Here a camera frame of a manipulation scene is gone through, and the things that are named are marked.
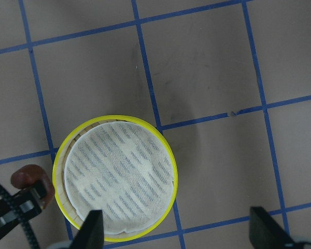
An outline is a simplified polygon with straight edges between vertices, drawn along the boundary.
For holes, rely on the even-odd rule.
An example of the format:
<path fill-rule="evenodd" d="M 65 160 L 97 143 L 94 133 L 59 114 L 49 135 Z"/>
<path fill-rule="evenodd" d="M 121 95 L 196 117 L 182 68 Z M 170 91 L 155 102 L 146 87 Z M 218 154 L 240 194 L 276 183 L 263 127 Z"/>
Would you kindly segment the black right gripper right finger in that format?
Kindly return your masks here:
<path fill-rule="evenodd" d="M 249 210 L 249 241 L 253 248 L 295 248 L 293 239 L 261 206 Z"/>

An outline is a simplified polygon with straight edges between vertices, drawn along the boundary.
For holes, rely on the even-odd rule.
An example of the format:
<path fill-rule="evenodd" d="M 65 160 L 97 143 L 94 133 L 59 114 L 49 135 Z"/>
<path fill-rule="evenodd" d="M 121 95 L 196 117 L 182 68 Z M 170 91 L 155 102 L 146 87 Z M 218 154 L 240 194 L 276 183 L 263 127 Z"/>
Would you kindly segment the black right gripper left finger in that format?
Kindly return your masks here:
<path fill-rule="evenodd" d="M 91 210 L 74 237 L 70 248 L 102 249 L 104 246 L 104 222 L 102 210 Z"/>

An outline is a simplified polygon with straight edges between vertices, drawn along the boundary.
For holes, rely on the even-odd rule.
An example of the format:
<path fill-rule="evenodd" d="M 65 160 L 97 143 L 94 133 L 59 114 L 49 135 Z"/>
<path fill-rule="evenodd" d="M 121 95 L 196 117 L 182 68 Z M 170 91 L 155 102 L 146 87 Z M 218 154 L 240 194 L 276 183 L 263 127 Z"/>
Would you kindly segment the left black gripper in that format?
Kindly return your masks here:
<path fill-rule="evenodd" d="M 45 208 L 44 198 L 47 191 L 41 181 L 37 181 L 32 186 L 20 190 L 15 198 L 16 204 L 20 207 L 25 217 L 36 217 Z M 20 222 L 12 211 L 12 208 L 4 201 L 0 200 L 0 240 L 10 233 Z"/>

